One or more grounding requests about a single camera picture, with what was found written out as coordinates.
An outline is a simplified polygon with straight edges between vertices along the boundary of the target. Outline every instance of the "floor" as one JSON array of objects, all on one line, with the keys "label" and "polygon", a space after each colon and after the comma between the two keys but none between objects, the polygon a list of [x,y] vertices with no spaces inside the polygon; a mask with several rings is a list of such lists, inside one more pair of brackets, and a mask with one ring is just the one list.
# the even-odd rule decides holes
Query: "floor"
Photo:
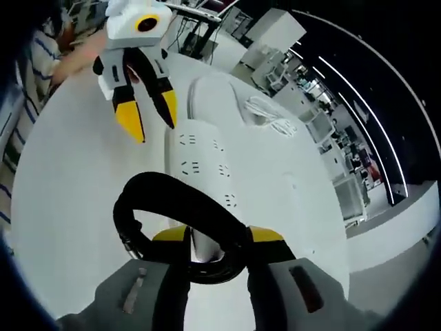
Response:
[{"label": "floor", "polygon": [[386,315],[399,302],[429,257],[422,241],[396,258],[350,275],[349,302],[361,310]]}]

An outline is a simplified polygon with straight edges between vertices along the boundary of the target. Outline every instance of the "white table surface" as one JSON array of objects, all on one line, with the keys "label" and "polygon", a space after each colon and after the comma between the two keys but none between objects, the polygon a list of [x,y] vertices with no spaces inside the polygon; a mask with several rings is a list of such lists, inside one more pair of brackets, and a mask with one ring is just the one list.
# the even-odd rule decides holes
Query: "white table surface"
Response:
[{"label": "white table surface", "polygon": [[[215,69],[179,54],[170,54],[167,65],[178,97],[179,121],[187,116],[192,79]],[[265,97],[225,76],[241,94]],[[122,187],[137,173],[164,171],[165,124],[141,85],[136,87],[136,98],[146,131],[147,143],[142,145],[122,131],[96,77],[91,70],[83,71],[69,78],[49,100],[21,155],[12,195],[14,249],[30,289],[56,318],[84,309],[93,300],[97,285],[128,261],[112,220],[113,204]],[[249,139],[260,139],[265,153],[261,160],[249,160],[248,164],[270,164],[275,136],[269,134],[264,139],[251,134]],[[261,201],[242,198],[248,201],[241,200],[244,223],[281,233],[297,257],[310,258],[336,278],[347,296],[347,241],[337,196],[300,121],[296,139],[295,144],[283,146],[292,148],[286,160],[295,165],[289,166],[283,179],[271,180],[271,168],[267,176],[262,176],[258,167],[237,169],[238,196],[247,194],[248,186],[267,188],[259,190],[267,192],[256,197]],[[231,150],[233,160],[243,157]],[[290,219],[274,212],[279,205],[292,211]],[[150,237],[168,227],[167,219],[158,215],[145,213],[139,219]],[[246,281],[244,271],[228,283],[192,284],[185,329],[253,330]]]}]

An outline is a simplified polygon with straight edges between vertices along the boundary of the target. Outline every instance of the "person's arm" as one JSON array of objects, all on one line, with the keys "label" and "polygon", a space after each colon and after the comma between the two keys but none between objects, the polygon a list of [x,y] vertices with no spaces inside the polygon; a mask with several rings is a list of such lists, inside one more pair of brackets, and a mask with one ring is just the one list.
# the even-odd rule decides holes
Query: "person's arm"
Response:
[{"label": "person's arm", "polygon": [[91,66],[105,47],[105,30],[99,30],[88,37],[83,45],[62,58],[52,76],[52,85],[63,83],[71,74]]}]

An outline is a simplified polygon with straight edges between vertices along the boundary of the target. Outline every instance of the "person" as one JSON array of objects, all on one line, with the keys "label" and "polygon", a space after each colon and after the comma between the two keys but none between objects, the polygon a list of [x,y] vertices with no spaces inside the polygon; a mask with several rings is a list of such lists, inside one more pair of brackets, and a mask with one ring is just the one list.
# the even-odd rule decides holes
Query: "person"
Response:
[{"label": "person", "polygon": [[[16,84],[25,98],[0,163],[0,228],[3,228],[6,238],[10,235],[14,176],[35,122],[56,88],[70,75],[91,66],[105,47],[105,30],[99,30],[63,56],[61,50],[68,48],[74,40],[73,26],[60,8],[56,14],[53,14],[54,11],[51,13],[48,20],[32,33],[30,42],[14,61],[14,77],[7,82]],[[58,20],[61,27],[57,29]]]}]

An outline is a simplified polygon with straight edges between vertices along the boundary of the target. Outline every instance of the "striped shirt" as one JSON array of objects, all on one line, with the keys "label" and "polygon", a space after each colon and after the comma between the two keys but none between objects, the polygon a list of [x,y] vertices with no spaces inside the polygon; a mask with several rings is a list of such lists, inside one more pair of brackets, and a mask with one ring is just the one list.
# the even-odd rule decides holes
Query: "striped shirt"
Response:
[{"label": "striped shirt", "polygon": [[59,63],[60,52],[56,41],[42,31],[36,31],[25,52],[25,65],[19,77],[23,93],[23,106],[15,129],[6,144],[3,160],[0,163],[0,228],[6,232],[11,224],[11,198],[17,164],[26,140],[38,119],[43,100],[50,90],[52,73]]}]

